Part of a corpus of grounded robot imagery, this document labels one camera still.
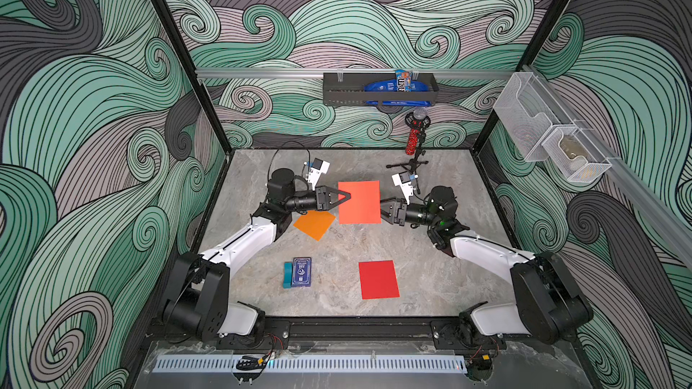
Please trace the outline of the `red square paper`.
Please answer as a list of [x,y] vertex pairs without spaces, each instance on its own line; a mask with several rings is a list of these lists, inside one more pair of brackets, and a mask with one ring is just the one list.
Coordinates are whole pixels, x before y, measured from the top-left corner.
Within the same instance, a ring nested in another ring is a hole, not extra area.
[[359,273],[363,300],[400,297],[393,260],[360,262]]
[[339,223],[342,225],[380,224],[380,182],[340,182],[338,189],[351,198],[339,205]]

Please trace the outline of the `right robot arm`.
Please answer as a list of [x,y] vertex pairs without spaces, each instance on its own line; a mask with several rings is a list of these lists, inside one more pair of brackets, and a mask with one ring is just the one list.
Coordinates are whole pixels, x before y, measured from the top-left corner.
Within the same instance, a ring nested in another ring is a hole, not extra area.
[[461,313],[461,343],[479,346],[505,335],[547,345],[574,339],[594,312],[564,261],[550,251],[533,253],[484,238],[457,219],[457,208],[453,190],[442,185],[419,204],[405,198],[380,202],[383,221],[425,228],[436,250],[495,274],[513,289],[510,302],[482,302]]

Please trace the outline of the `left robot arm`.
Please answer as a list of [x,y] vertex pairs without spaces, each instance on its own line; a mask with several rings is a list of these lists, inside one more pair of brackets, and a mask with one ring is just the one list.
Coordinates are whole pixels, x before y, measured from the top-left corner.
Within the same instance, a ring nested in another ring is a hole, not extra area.
[[160,301],[159,319],[201,341],[236,337],[260,342],[264,313],[230,301],[232,278],[283,235],[293,214],[329,212],[349,200],[347,191],[317,185],[291,169],[275,170],[265,199],[241,230],[210,250],[189,251],[176,259]]

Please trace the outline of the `orange square paper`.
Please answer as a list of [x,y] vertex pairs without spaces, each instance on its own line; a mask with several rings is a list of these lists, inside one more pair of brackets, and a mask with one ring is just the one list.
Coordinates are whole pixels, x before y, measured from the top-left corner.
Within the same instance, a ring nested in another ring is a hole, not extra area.
[[294,226],[315,241],[320,241],[335,219],[336,217],[330,212],[309,211],[301,215]]

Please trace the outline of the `black mini tripod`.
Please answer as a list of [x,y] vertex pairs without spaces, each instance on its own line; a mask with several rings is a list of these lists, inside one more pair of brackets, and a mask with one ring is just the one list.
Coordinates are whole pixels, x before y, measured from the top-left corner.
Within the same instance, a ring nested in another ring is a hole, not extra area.
[[[416,148],[416,153],[412,156],[410,160],[407,160],[406,162],[398,163],[398,164],[387,164],[386,168],[387,169],[396,169],[398,173],[402,173],[404,171],[408,171],[412,174],[417,174],[418,169],[423,166],[428,164],[427,160],[420,160],[421,156],[425,154],[425,149],[423,148],[423,142],[419,142],[419,146]],[[418,184],[418,179],[417,179],[417,191],[418,194],[415,196],[416,198],[420,197],[420,185]]]

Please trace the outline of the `teal small block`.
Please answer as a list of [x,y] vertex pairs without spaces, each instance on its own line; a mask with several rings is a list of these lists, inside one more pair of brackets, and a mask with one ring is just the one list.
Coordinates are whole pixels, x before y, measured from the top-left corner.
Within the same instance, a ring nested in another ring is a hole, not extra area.
[[285,262],[283,266],[283,279],[282,286],[285,289],[292,288],[292,277],[293,277],[293,264],[291,262]]

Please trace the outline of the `blue card box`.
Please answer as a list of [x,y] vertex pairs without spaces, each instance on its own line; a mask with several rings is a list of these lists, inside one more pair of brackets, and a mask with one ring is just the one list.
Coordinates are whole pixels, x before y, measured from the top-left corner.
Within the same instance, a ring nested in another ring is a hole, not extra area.
[[292,287],[308,287],[312,284],[312,259],[310,257],[300,257],[293,259],[292,262]]

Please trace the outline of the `blue snack package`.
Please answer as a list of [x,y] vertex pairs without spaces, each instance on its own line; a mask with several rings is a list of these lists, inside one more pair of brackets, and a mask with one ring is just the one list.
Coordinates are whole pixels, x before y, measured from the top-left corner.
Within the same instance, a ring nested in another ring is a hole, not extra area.
[[369,83],[363,90],[365,92],[429,92],[430,88],[424,82],[415,80],[412,71],[398,70],[393,79]]

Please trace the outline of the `clear plastic bin large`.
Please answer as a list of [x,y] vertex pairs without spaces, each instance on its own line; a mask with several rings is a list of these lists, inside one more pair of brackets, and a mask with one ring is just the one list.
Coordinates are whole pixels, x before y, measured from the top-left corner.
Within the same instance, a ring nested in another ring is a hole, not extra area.
[[556,124],[553,111],[546,104],[547,92],[532,72],[516,72],[507,81],[494,105],[524,161],[538,162],[549,158],[542,146]]

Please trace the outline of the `clear plastic bin small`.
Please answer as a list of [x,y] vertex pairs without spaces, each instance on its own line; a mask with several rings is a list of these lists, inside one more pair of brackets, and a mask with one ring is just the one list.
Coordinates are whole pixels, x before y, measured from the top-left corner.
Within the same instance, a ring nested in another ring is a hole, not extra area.
[[612,167],[596,144],[574,125],[554,127],[542,147],[569,183],[594,183]]

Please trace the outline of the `black wall shelf basket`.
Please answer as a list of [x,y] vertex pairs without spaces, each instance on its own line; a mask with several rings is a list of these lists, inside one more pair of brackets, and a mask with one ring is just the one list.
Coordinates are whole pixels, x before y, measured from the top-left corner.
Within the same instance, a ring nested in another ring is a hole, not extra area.
[[427,84],[429,92],[365,92],[364,86],[393,79],[394,73],[353,73],[323,76],[323,101],[326,106],[433,106],[440,93],[434,74],[414,73],[414,79]]

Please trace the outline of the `black front base frame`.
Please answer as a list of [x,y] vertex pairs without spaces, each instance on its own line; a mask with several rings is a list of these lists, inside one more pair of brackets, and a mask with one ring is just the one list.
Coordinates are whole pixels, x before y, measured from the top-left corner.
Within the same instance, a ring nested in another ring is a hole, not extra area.
[[414,317],[265,317],[249,335],[216,335],[205,343],[218,349],[260,352],[300,349],[319,342],[431,342],[436,349],[457,352],[482,346],[499,349],[507,340],[529,340],[508,331],[486,336],[468,313],[458,316]]

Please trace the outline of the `aluminium rail back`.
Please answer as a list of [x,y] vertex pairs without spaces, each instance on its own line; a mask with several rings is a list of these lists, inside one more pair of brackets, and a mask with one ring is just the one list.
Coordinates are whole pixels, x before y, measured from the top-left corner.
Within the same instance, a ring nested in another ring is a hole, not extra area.
[[[325,73],[339,76],[353,73],[394,73],[394,68],[198,68],[199,79],[321,79]],[[508,80],[513,71],[456,70],[456,68],[430,68],[412,70],[412,73],[432,73],[437,79]]]

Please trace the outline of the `aluminium rail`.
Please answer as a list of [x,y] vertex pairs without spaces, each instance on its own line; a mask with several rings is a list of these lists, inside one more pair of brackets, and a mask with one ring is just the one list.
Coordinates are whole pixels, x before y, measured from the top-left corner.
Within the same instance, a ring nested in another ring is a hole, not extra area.
[[650,226],[672,247],[678,259],[687,268],[691,268],[691,231],[686,224],[676,217],[652,190],[648,189],[621,158],[614,154],[595,129],[560,98],[550,82],[534,66],[524,65],[521,70],[533,73],[537,77],[540,86],[553,99],[549,105],[559,108],[562,115],[568,117],[569,122],[576,125],[585,134],[587,141],[611,163],[611,168],[607,171],[609,178],[612,178],[628,200],[647,219]]
[[[321,79],[325,73],[339,76],[353,73],[394,73],[394,68],[198,68],[199,79]],[[430,68],[412,70],[412,73],[432,73],[437,79],[508,80],[513,71],[456,70],[456,68]]]

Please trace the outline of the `aluminium rail right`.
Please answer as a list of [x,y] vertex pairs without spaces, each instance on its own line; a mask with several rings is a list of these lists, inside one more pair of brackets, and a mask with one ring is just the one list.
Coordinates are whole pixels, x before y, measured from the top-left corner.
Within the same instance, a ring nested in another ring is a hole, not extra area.
[[562,115],[568,117],[569,122],[576,125],[585,134],[587,141],[611,163],[611,168],[607,171],[609,178],[612,178],[628,200],[647,219],[650,226],[672,247],[678,259],[687,268],[691,268],[691,231],[686,224],[676,217],[652,190],[648,189],[621,158],[614,154],[595,129],[560,98],[550,82],[534,66],[524,65],[521,70],[533,73],[537,77],[540,86],[553,99],[549,105],[559,108]]

